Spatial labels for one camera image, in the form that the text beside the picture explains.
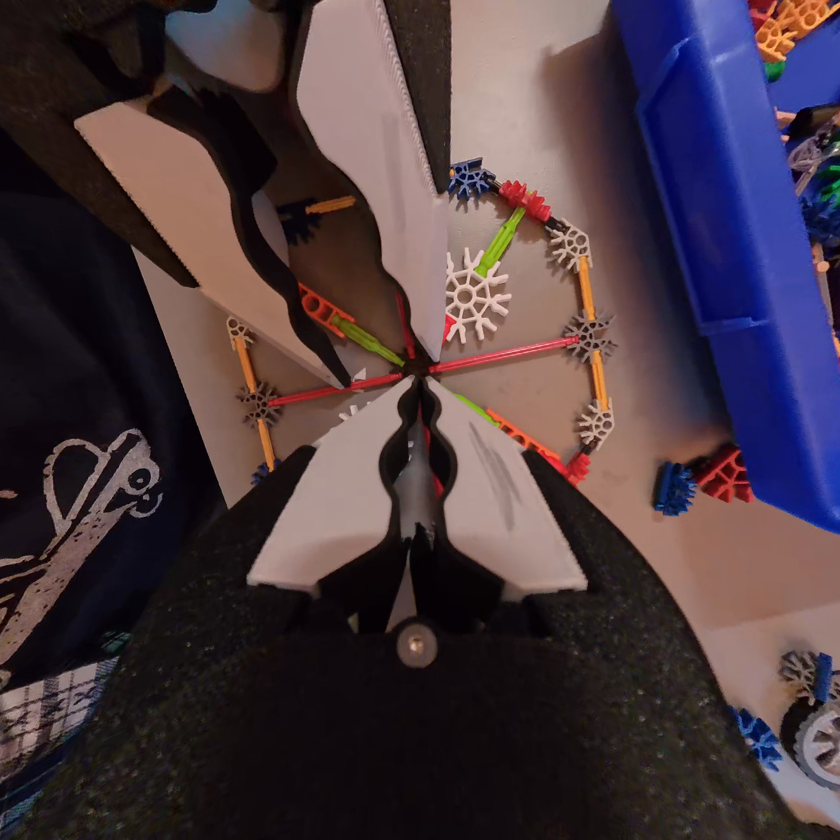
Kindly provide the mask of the pile of colourful toy pieces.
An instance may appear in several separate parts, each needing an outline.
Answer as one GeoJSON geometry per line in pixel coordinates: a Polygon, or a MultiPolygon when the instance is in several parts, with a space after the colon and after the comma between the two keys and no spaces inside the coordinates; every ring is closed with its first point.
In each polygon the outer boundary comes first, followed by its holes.
{"type": "MultiPolygon", "coordinates": [[[[782,80],[802,41],[822,28],[838,28],[838,2],[746,5],[769,85],[782,80]]],[[[816,276],[838,282],[838,93],[795,110],[773,110],[816,276]]]]}

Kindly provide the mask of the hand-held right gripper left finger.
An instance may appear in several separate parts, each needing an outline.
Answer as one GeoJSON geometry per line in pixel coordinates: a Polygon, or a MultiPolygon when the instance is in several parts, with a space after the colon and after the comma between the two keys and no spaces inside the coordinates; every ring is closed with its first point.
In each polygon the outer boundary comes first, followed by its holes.
{"type": "Polygon", "coordinates": [[[315,595],[321,581],[401,535],[395,483],[411,462],[417,379],[396,383],[321,436],[247,576],[315,595]]]}

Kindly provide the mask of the blue plastic bin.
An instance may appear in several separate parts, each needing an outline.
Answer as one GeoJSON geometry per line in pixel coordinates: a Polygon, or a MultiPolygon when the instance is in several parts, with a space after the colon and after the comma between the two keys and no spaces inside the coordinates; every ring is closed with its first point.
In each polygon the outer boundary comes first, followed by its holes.
{"type": "Polygon", "coordinates": [[[767,85],[746,2],[612,9],[694,320],[752,491],[837,533],[838,357],[774,107],[838,101],[838,15],[767,85]]]}

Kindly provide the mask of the black printed t-shirt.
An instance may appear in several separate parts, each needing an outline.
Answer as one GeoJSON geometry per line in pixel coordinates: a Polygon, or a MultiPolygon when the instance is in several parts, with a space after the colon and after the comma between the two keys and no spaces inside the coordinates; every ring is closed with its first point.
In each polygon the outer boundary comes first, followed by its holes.
{"type": "Polygon", "coordinates": [[[2,689],[129,632],[222,495],[131,247],[2,132],[2,689]]]}

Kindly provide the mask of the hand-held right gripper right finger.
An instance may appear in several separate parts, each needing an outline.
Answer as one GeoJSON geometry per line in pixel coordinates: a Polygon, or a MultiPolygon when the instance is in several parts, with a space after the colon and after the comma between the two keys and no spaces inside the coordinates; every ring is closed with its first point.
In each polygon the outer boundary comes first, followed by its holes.
{"type": "Polygon", "coordinates": [[[448,541],[501,580],[504,601],[584,591],[585,574],[524,458],[530,452],[435,380],[425,386],[437,410],[432,429],[453,452],[448,541]]]}

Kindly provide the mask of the blue toy connector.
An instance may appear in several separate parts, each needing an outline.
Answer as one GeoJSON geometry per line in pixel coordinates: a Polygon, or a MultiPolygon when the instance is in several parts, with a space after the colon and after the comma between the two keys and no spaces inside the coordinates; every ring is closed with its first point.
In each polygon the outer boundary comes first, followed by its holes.
{"type": "Polygon", "coordinates": [[[653,508],[667,517],[677,517],[688,512],[696,493],[697,483],[691,468],[666,461],[657,473],[653,508]]]}

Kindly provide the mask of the red toy connector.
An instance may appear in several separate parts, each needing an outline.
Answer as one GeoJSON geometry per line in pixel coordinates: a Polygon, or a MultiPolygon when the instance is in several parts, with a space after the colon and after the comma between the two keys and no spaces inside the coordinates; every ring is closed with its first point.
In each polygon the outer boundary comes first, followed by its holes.
{"type": "Polygon", "coordinates": [[[742,451],[735,444],[725,444],[694,470],[699,490],[727,503],[755,501],[742,451]]]}

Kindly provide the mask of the plaid flannel shirt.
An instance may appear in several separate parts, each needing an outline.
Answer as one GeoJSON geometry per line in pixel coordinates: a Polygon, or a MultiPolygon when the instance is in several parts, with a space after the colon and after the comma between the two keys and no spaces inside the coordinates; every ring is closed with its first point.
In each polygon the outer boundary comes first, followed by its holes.
{"type": "Polygon", "coordinates": [[[85,726],[131,638],[128,632],[105,633],[99,661],[2,694],[2,782],[50,756],[85,726]]]}

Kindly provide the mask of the colourful toy wheel model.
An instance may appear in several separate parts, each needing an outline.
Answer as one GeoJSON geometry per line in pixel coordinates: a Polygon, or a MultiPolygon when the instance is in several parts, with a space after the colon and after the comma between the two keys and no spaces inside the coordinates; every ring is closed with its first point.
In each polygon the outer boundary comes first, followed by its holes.
{"type": "Polygon", "coordinates": [[[562,270],[576,275],[582,310],[573,316],[562,337],[550,341],[524,345],[509,350],[459,357],[452,361],[426,364],[419,361],[415,340],[408,328],[404,302],[397,294],[405,350],[396,353],[387,348],[354,321],[346,312],[334,306],[323,296],[303,285],[299,286],[301,302],[310,318],[325,327],[333,336],[349,340],[363,350],[389,361],[392,372],[368,377],[365,388],[381,387],[399,382],[405,374],[417,370],[431,375],[442,375],[470,367],[486,366],[502,361],[547,353],[552,350],[570,350],[591,374],[592,401],[575,422],[580,437],[577,452],[565,464],[559,455],[542,446],[533,437],[509,423],[497,413],[462,398],[461,401],[484,417],[504,434],[525,449],[538,453],[551,463],[574,487],[588,476],[592,454],[599,449],[615,426],[612,399],[606,389],[605,360],[614,351],[615,344],[607,336],[612,318],[598,313],[595,307],[592,282],[592,249],[587,234],[564,218],[552,215],[550,205],[538,192],[530,191],[524,182],[506,180],[499,182],[484,167],[482,159],[474,158],[453,163],[448,170],[448,194],[460,203],[474,197],[492,195],[511,208],[511,215],[500,226],[489,246],[476,256],[466,249],[463,265],[458,268],[447,256],[447,276],[444,305],[444,341],[457,339],[465,343],[468,331],[482,341],[486,332],[497,329],[492,315],[508,315],[511,295],[494,292],[504,285],[508,277],[498,270],[501,258],[508,250],[520,222],[528,219],[539,224],[549,238],[554,257],[562,270]]]}

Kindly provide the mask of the toy frame model with wheels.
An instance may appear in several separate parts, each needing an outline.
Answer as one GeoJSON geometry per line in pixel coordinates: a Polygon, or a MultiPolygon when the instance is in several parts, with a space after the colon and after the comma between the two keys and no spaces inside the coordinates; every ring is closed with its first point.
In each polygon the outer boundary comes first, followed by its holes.
{"type": "Polygon", "coordinates": [[[747,708],[730,707],[752,756],[777,773],[785,759],[818,787],[839,792],[839,671],[833,657],[793,649],[780,657],[778,675],[791,703],[777,730],[747,708]]]}

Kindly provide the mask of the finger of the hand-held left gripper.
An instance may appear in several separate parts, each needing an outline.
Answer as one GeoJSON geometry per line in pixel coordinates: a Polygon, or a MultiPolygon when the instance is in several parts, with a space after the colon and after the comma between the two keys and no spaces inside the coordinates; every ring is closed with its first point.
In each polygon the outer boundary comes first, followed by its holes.
{"type": "Polygon", "coordinates": [[[322,155],[362,195],[384,270],[405,293],[433,361],[445,339],[447,203],[438,192],[383,2],[314,4],[296,81],[322,155]]]}
{"type": "Polygon", "coordinates": [[[350,384],[274,247],[273,206],[201,105],[170,87],[83,115],[75,128],[207,298],[328,384],[350,384]]]}

